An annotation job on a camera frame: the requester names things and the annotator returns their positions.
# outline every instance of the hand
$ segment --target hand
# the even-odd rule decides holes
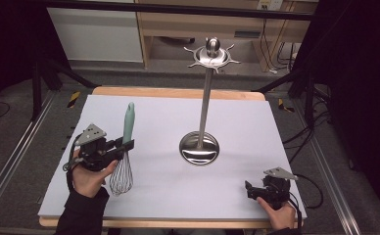
[[[74,151],[73,157],[77,157],[79,150]],[[118,161],[112,161],[105,169],[101,171],[90,171],[82,165],[77,165],[73,170],[73,187],[74,190],[85,197],[94,198],[105,184],[105,177],[114,172]]]
[[[294,228],[295,209],[288,202],[282,203],[282,207],[276,211],[263,198],[257,197],[257,201],[268,214],[274,230]]]

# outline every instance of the white board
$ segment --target white board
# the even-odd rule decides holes
[[[107,132],[107,140],[121,137],[129,102],[134,102],[136,116],[135,148],[129,152],[134,185],[126,194],[111,196],[104,218],[267,218],[258,203],[247,198],[245,180],[262,187],[264,170],[281,166],[291,171],[268,102],[210,100],[206,132],[217,139],[220,153],[212,164],[195,166],[182,159],[178,148],[184,135],[199,129],[200,99],[99,95],[87,98],[40,216],[60,216],[64,210],[69,191],[62,165],[74,136],[94,123]],[[291,192],[307,217],[294,181]]]

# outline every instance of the metal frame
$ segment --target metal frame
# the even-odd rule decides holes
[[[261,11],[247,9],[230,9],[216,7],[195,7],[195,6],[175,6],[162,4],[138,4],[138,3],[116,3],[116,2],[96,2],[96,1],[73,1],[73,0],[24,0],[30,4],[41,4],[50,8],[101,10],[116,12],[147,12],[147,13],[168,13],[182,15],[204,15],[223,16],[239,18],[262,18],[294,21],[311,21],[316,19],[310,13],[291,13],[277,11]]]
[[[303,110],[303,106],[301,105],[301,102],[298,99],[294,100],[293,104],[297,111]],[[297,114],[303,126],[306,127],[308,124],[305,118],[301,114],[299,114],[299,112],[297,112]],[[349,204],[347,203],[346,198],[343,195],[342,189],[340,188],[336,177],[331,171],[330,166],[328,165],[328,162],[326,161],[325,156],[315,136],[311,138],[310,144],[312,147],[312,151],[314,152],[313,155],[315,162],[321,173],[321,178],[327,187],[328,194],[330,195],[333,206],[336,209],[337,215],[339,215],[340,221],[342,222],[346,234],[361,234],[355,217],[353,216]]]
[[[19,165],[21,159],[23,158],[25,151],[27,150],[28,146],[33,140],[35,133],[37,132],[38,128],[40,127],[41,123],[45,119],[47,113],[49,112],[52,101],[55,98],[55,95],[56,95],[56,91],[49,91],[47,93],[45,100],[43,102],[43,106],[42,106],[43,109],[41,113],[38,115],[37,119],[31,121],[24,135],[22,136],[16,148],[14,149],[13,153],[11,154],[10,158],[7,160],[6,164],[1,170],[0,197],[3,194],[4,190],[6,189],[14,172],[16,171],[17,166]]]

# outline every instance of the stand base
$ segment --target stand base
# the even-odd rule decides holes
[[[198,146],[199,131],[190,132],[180,141],[180,154],[184,160],[193,165],[208,165],[218,156],[219,146],[217,140],[205,132],[203,145]]]

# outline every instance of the mint green handle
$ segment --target mint green handle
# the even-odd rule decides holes
[[[131,141],[132,128],[135,122],[135,110],[134,103],[129,103],[128,109],[126,109],[125,120],[123,122],[123,138],[122,144]]]

